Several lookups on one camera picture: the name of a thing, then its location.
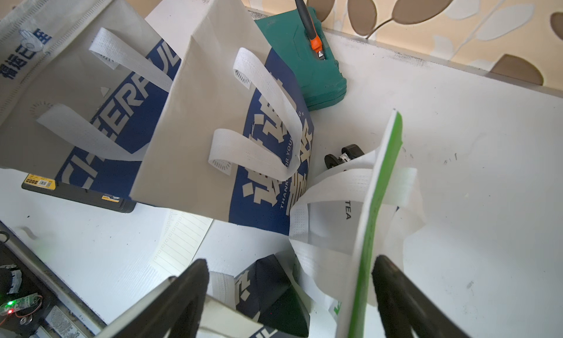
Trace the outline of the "dark blue bag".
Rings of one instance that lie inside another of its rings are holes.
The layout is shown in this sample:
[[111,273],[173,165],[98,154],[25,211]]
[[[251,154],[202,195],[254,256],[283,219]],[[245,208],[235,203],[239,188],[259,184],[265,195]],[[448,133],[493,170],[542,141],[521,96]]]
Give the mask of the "dark blue bag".
[[256,260],[237,276],[210,273],[198,337],[308,337],[310,314],[296,285],[296,256]]

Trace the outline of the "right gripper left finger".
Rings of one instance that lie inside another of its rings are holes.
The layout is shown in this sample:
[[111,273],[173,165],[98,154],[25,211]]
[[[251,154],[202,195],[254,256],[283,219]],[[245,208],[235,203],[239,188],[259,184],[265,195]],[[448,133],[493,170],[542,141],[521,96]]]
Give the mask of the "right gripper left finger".
[[98,337],[195,337],[210,280],[206,260],[195,260],[111,322]]

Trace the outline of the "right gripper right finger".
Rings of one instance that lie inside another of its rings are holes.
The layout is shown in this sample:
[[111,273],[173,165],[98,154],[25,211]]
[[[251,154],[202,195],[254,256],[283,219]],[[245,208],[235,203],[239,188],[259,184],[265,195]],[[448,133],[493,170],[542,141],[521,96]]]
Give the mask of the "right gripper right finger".
[[372,281],[387,337],[467,337],[385,255],[376,257]]

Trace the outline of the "blue black stapler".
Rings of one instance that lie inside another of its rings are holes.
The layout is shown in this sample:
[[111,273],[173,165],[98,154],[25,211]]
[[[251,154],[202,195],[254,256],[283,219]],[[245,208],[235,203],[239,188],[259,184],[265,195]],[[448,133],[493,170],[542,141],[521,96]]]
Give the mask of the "blue black stapler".
[[334,168],[341,164],[347,163],[353,159],[357,159],[363,156],[363,150],[355,144],[347,145],[341,149],[341,153],[338,156],[333,154],[327,154],[324,157],[325,166],[327,169]]

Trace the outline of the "green white bag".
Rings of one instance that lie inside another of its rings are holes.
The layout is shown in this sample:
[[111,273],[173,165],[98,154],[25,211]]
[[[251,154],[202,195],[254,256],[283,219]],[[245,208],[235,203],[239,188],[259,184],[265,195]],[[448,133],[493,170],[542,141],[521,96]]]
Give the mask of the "green white bag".
[[336,322],[337,337],[362,337],[377,304],[378,255],[403,266],[407,237],[425,225],[419,172],[398,167],[403,117],[393,112],[374,151],[319,175],[290,210],[297,281]]

